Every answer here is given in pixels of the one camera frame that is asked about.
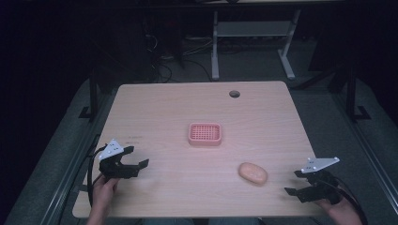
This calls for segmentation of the grey metal floor rail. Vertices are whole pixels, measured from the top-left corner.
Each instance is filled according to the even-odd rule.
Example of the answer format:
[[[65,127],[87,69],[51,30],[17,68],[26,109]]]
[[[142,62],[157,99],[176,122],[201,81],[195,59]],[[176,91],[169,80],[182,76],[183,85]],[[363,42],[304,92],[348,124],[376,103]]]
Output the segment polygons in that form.
[[[113,100],[112,95],[93,97],[81,92],[71,102],[40,160],[43,186],[53,191],[39,225],[59,225],[64,213],[73,207]]]
[[[393,184],[390,176],[377,157],[374,148],[359,127],[359,121],[369,121],[371,119],[369,113],[366,112],[363,106],[358,106],[359,113],[350,115],[345,108],[344,99],[339,94],[333,94],[332,98],[359,142],[364,155],[367,157],[371,169],[375,174],[375,179],[382,188],[395,214],[398,215],[398,188]]]

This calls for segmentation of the person's left hand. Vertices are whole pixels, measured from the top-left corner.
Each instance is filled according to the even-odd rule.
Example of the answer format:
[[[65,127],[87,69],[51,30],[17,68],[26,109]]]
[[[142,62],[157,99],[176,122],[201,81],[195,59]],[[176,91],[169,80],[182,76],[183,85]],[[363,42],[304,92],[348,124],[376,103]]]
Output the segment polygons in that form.
[[[106,211],[109,208],[117,190],[118,182],[118,179],[107,179],[104,175],[100,175],[96,179],[93,186],[93,209]]]

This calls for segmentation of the white metal desk frame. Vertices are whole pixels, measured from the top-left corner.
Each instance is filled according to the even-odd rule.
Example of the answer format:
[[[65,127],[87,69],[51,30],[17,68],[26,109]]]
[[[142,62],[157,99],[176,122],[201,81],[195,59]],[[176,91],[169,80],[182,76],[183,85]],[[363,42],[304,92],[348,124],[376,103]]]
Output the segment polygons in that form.
[[[278,55],[288,80],[295,80],[295,73],[288,60],[288,52],[293,40],[300,16],[297,9],[290,21],[266,22],[225,22],[219,20],[219,12],[213,13],[212,53],[211,53],[211,79],[220,78],[218,41],[219,38],[259,38],[259,37],[285,37],[285,43],[278,50]]]

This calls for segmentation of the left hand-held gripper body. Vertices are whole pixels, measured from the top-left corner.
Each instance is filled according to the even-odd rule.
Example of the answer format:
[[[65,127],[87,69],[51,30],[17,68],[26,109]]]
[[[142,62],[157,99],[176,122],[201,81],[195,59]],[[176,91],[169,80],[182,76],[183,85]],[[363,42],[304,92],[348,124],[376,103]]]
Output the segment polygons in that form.
[[[124,165],[121,162],[124,148],[115,139],[103,147],[99,155],[99,171],[106,178],[130,179],[138,176],[138,165]]]

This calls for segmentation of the person's right hand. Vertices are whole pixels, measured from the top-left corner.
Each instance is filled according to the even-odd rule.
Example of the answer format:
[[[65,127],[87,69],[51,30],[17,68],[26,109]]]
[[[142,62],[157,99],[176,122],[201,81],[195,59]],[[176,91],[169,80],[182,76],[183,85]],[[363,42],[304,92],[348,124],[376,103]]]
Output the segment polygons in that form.
[[[345,220],[348,219],[349,215],[356,215],[355,209],[346,198],[342,198],[336,204],[331,204],[325,199],[315,201],[314,203],[323,209],[333,220]]]

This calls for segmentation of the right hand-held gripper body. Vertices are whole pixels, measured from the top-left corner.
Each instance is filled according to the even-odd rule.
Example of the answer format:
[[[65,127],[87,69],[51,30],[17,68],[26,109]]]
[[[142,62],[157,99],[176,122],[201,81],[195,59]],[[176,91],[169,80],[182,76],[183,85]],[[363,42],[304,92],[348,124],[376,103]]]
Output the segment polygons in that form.
[[[307,203],[325,199],[331,204],[336,204],[342,199],[337,179],[327,171],[327,167],[339,161],[338,157],[307,158],[306,164],[299,170],[303,173],[312,173],[314,175],[314,180],[310,182],[304,178],[310,184],[308,187],[304,187],[309,194],[309,201]]]

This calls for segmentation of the black metal stand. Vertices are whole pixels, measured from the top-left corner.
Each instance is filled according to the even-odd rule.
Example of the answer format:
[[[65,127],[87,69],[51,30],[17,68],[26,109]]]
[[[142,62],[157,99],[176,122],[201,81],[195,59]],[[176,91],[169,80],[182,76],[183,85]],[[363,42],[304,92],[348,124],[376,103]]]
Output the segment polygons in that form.
[[[348,118],[356,123],[358,120],[370,120],[371,116],[363,106],[356,105],[357,78],[355,65],[350,63],[346,66],[346,99],[345,112]]]
[[[98,94],[98,75],[93,68],[89,74],[89,105],[84,106],[79,114],[80,118],[88,119],[92,122],[99,110],[99,94]]]

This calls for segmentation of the pink soap dish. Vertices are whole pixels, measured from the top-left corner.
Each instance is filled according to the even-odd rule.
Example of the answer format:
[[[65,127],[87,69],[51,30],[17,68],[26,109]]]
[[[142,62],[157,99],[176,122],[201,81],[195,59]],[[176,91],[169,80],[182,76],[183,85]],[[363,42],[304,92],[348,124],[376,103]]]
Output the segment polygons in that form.
[[[222,142],[222,127],[217,123],[191,123],[188,142],[193,146],[218,146]]]

